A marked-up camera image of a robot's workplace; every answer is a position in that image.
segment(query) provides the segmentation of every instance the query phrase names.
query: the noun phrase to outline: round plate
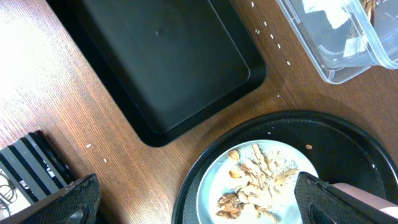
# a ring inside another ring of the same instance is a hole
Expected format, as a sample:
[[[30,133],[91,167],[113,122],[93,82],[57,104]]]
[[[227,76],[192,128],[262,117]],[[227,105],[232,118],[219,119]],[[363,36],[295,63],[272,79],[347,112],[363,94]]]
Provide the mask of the round plate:
[[[347,183],[398,204],[397,167],[366,131],[324,113],[282,111],[240,124],[203,152],[183,181],[172,223],[199,223],[196,197],[207,168],[231,147],[256,139],[280,141],[298,149],[313,164],[321,180]],[[306,149],[307,144],[313,148]]]
[[[272,140],[255,140],[239,144],[222,153],[222,155],[220,155],[205,172],[205,175],[200,182],[197,195],[197,214],[199,223],[234,224],[247,221],[240,219],[226,220],[224,218],[217,217],[215,214],[219,210],[216,204],[221,195],[231,194],[234,192],[234,190],[230,190],[226,187],[226,183],[229,182],[228,171],[233,169],[236,165],[235,162],[228,159],[228,152],[234,149],[252,151],[251,146],[253,144],[257,144],[262,151],[280,151],[285,159],[288,161],[294,161],[300,171],[305,171],[318,177],[318,174],[311,162],[300,151],[288,144]],[[278,209],[275,213],[278,218],[278,223],[280,224],[297,223],[301,220],[299,206],[294,199],[294,194],[292,194],[291,197],[293,198],[292,203]],[[271,221],[262,215],[257,220],[251,220],[250,223],[271,223]]]

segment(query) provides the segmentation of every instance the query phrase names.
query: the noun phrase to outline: food scrap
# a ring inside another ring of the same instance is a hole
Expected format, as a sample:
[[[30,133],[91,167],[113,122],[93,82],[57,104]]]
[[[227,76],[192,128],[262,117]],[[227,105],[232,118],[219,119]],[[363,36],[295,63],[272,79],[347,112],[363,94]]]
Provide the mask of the food scrap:
[[[279,151],[267,156],[257,144],[253,144],[250,153],[253,155],[250,158],[239,155],[237,150],[228,153],[228,158],[236,163],[228,172],[235,191],[234,194],[222,195],[217,201],[220,210],[216,215],[225,219],[256,219],[264,215],[277,223],[272,206],[293,191],[293,177],[299,170],[291,163],[287,164]]]

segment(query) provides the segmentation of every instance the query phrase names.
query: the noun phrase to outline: tray rim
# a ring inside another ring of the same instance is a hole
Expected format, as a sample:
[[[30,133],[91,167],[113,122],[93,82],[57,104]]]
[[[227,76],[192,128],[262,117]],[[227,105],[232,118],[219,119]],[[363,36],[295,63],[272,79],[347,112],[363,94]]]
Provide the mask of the tray rim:
[[[178,195],[175,200],[174,208],[173,208],[172,223],[177,224],[178,221],[182,220],[182,212],[179,213],[179,211],[183,208],[181,202],[185,201],[185,198],[186,198],[185,192],[189,189],[189,186],[192,184],[189,182],[191,182],[193,180],[193,178],[195,177],[196,171],[200,168],[200,165],[205,162],[207,155],[211,154],[220,144],[225,142],[225,140],[228,139],[230,136],[232,136],[246,128],[249,128],[250,126],[252,126],[256,123],[265,122],[265,121],[272,120],[275,118],[284,118],[284,117],[287,118],[289,116],[291,116],[291,117],[306,116],[309,118],[327,119],[329,121],[335,122],[342,126],[346,126],[347,128],[349,128],[350,130],[359,134],[360,136],[368,139],[368,141],[372,145],[374,145],[375,148],[377,148],[379,153],[383,156],[384,160],[388,163],[388,166],[396,179],[395,184],[398,184],[398,168],[395,165],[395,163],[392,160],[389,153],[387,152],[387,150],[374,137],[372,137],[368,132],[366,132],[364,129],[360,128],[359,126],[355,125],[354,123],[352,123],[346,119],[337,117],[335,115],[324,113],[324,112],[319,112],[319,111],[312,111],[312,110],[276,111],[276,112],[267,113],[267,114],[257,116],[255,118],[249,119],[249,120],[233,127],[232,129],[230,129],[229,131],[227,131],[223,135],[221,135],[214,142],[212,142],[203,151],[203,153],[199,156],[199,158],[192,165],[191,169],[188,171],[187,175],[185,176],[185,178],[183,180],[181,187],[178,190]]]
[[[140,109],[134,103],[134,98],[124,90],[123,82],[102,56],[100,49],[85,29],[82,19],[74,13],[72,5],[67,0],[46,0],[46,2],[91,65],[140,140],[148,146],[162,147],[171,143],[187,131],[261,86],[267,76],[267,65],[264,58],[259,53],[232,3],[228,1],[229,4],[226,5],[223,0],[208,0],[220,22],[224,25],[225,32],[231,37],[234,46],[248,66],[248,79],[239,87],[231,90],[169,131],[157,133],[145,122]]]

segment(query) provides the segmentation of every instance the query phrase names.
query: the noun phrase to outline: wood grain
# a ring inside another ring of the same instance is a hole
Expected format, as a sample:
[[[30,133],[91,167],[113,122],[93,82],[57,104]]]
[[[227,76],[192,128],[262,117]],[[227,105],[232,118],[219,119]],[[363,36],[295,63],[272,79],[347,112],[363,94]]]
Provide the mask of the wood grain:
[[[273,111],[341,116],[371,133],[398,162],[398,71],[377,67],[342,85],[326,84],[275,1],[234,3],[269,76],[178,140],[150,148],[45,0],[0,1],[0,147],[43,130],[77,176],[98,175],[101,209],[111,223],[170,223],[183,178],[206,147],[234,126]]]

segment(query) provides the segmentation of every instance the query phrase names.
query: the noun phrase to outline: pink object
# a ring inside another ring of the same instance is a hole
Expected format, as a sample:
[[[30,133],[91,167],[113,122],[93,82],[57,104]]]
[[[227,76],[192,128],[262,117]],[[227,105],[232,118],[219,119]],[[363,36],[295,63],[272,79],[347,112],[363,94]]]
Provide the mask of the pink object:
[[[398,219],[398,205],[388,202],[382,198],[367,193],[366,191],[353,187],[349,184],[339,183],[339,184],[333,184],[332,186],[372,206],[373,208]]]

